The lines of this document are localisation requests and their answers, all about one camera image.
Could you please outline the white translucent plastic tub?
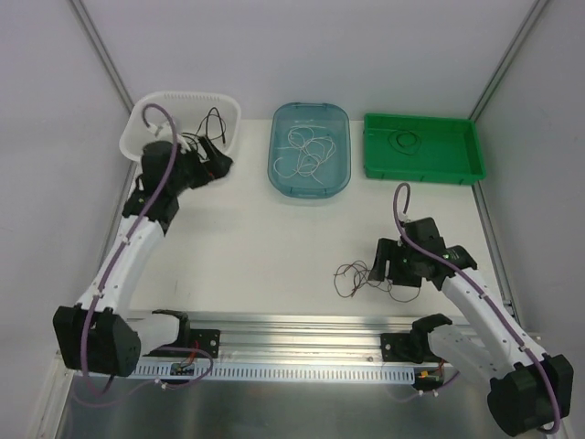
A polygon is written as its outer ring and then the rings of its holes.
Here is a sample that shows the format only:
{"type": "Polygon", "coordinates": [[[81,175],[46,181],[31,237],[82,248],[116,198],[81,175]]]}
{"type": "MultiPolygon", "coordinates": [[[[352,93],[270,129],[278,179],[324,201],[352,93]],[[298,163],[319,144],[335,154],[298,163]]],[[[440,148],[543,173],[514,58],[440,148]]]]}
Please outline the white translucent plastic tub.
{"type": "Polygon", "coordinates": [[[197,136],[206,136],[223,154],[231,154],[240,125],[241,109],[237,101],[211,92],[157,91],[145,95],[132,109],[119,141],[120,151],[126,158],[138,162],[147,144],[172,140],[172,137],[158,139],[148,132],[148,124],[168,122],[168,117],[155,109],[143,111],[151,103],[169,113],[182,149],[197,136]]]}

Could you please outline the green plastic tray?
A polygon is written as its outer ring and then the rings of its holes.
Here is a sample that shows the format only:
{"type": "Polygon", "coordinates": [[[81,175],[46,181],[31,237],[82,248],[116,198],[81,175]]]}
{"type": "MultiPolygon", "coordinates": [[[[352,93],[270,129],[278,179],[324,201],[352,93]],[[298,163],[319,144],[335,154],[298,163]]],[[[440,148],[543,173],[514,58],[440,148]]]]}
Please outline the green plastic tray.
{"type": "Polygon", "coordinates": [[[367,177],[472,186],[486,177],[475,123],[469,119],[367,113],[367,177]]]}

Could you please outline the aluminium corner post right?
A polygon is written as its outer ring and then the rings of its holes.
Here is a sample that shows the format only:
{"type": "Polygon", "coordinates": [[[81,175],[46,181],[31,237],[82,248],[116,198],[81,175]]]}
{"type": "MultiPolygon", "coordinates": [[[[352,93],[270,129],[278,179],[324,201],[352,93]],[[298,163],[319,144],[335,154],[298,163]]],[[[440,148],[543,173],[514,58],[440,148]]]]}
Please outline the aluminium corner post right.
{"type": "Polygon", "coordinates": [[[506,47],[502,58],[500,58],[498,61],[494,72],[491,74],[476,104],[471,110],[468,116],[469,120],[473,122],[477,122],[479,120],[489,102],[497,92],[498,87],[504,80],[506,73],[512,67],[513,62],[517,58],[522,47],[525,45],[527,39],[533,32],[535,26],[541,20],[542,16],[545,14],[550,4],[550,0],[536,0],[532,2],[525,17],[520,23],[519,28],[506,47]]]}

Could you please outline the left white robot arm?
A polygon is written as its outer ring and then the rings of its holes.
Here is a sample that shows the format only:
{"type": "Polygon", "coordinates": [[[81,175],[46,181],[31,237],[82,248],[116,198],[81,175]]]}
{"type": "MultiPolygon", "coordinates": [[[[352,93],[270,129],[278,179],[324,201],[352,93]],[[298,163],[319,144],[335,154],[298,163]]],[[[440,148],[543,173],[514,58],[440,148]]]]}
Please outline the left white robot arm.
{"type": "Polygon", "coordinates": [[[185,148],[169,141],[144,146],[141,172],[110,253],[77,303],[60,306],[53,316],[67,368],[128,377],[142,356],[159,350],[182,356],[190,350],[186,313],[156,309],[129,323],[129,305],[151,253],[179,211],[179,196],[225,177],[232,164],[206,136],[190,138],[185,148]]]}

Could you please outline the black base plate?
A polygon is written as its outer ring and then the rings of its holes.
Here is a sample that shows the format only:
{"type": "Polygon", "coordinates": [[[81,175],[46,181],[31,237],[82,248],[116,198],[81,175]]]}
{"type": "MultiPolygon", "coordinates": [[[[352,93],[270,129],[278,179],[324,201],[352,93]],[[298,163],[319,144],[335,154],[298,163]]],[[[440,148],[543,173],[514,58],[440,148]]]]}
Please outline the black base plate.
{"type": "Polygon", "coordinates": [[[186,338],[178,342],[180,348],[198,348],[213,359],[218,357],[221,331],[218,329],[191,328],[186,338]]]}
{"type": "Polygon", "coordinates": [[[441,360],[431,352],[428,341],[422,336],[411,333],[382,333],[379,338],[384,362],[422,364],[441,360]]]}

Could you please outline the aluminium mounting rail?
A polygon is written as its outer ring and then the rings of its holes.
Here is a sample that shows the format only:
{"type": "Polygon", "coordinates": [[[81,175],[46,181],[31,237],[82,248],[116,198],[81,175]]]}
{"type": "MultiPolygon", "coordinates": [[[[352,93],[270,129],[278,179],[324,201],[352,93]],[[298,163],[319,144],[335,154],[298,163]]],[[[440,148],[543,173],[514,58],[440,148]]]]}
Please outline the aluminium mounting rail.
{"type": "Polygon", "coordinates": [[[380,335],[409,332],[415,316],[287,316],[190,312],[195,328],[221,332],[218,358],[232,363],[374,365],[380,335]]]}

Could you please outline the aluminium corner post left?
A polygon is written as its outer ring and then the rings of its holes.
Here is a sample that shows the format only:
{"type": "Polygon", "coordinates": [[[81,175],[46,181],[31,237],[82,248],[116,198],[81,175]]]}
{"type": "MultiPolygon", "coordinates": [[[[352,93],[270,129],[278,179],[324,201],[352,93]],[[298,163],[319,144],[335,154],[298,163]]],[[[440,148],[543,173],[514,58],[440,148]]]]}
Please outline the aluminium corner post left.
{"type": "Polygon", "coordinates": [[[97,56],[117,98],[121,102],[125,111],[130,114],[134,106],[133,99],[120,72],[113,62],[112,56],[101,37],[99,29],[96,27],[90,15],[90,11],[81,0],[68,0],[67,4],[73,15],[76,17],[82,32],[88,39],[90,46],[97,56]]]}

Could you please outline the blue translucent plastic container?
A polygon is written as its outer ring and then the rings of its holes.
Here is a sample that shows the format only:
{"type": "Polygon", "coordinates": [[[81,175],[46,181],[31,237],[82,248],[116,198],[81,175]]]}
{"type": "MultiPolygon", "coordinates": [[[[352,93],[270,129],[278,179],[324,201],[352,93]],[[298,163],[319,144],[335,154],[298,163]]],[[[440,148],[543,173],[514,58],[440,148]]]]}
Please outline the blue translucent plastic container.
{"type": "Polygon", "coordinates": [[[268,178],[289,198],[323,199],[351,178],[351,138],[346,112],[331,103],[290,102],[273,115],[268,178]]]}

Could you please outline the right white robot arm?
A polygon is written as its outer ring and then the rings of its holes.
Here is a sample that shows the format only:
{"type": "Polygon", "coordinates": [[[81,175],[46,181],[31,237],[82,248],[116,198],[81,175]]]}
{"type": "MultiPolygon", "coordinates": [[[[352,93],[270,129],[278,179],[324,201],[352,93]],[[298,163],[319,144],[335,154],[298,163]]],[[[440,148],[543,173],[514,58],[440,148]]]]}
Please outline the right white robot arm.
{"type": "Polygon", "coordinates": [[[443,359],[486,394],[500,429],[512,436],[531,430],[556,434],[570,412],[574,369],[563,355],[546,352],[493,298],[477,263],[460,245],[449,247],[432,218],[399,223],[399,240],[378,240],[374,282],[434,285],[463,314],[477,341],[453,321],[434,314],[405,334],[381,337],[385,357],[421,364],[443,359]]]}

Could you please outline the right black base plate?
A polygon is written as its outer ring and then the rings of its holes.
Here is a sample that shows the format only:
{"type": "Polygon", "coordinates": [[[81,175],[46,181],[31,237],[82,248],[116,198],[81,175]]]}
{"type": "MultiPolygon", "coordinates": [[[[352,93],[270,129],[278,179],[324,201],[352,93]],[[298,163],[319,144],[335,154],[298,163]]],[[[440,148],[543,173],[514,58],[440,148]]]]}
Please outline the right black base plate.
{"type": "Polygon", "coordinates": [[[384,362],[422,364],[441,360],[431,352],[428,341],[422,336],[411,333],[382,333],[379,338],[384,362]]]}

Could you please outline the aluminium corner post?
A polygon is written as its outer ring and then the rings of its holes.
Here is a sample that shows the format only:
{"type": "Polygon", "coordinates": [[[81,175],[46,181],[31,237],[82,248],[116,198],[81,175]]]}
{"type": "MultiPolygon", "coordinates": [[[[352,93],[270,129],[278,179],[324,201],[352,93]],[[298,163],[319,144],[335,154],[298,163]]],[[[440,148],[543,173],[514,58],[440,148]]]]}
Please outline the aluminium corner post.
{"type": "Polygon", "coordinates": [[[121,102],[125,111],[130,114],[134,106],[133,99],[120,72],[113,62],[112,56],[101,37],[99,29],[96,27],[90,15],[90,11],[81,0],[68,0],[67,4],[73,15],[76,17],[82,32],[88,39],[90,46],[97,56],[117,98],[121,102]]]}
{"type": "Polygon", "coordinates": [[[506,47],[502,58],[500,58],[498,61],[494,72],[491,74],[476,104],[471,110],[468,116],[469,120],[473,122],[477,122],[479,120],[489,102],[497,92],[498,87],[504,80],[506,73],[512,67],[513,62],[517,58],[522,47],[525,45],[527,39],[533,32],[535,26],[541,20],[542,16],[545,14],[550,4],[550,0],[536,0],[532,2],[525,17],[520,23],[519,28],[506,47]]]}

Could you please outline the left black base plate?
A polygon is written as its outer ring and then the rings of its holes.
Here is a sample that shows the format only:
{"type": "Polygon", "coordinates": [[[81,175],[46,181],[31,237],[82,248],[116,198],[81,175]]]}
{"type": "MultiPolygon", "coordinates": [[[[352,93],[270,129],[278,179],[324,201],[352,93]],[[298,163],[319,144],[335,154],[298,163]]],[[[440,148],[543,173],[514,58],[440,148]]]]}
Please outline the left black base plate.
{"type": "Polygon", "coordinates": [[[186,338],[178,342],[180,348],[198,348],[213,359],[218,357],[221,331],[218,329],[191,328],[186,338]]]}

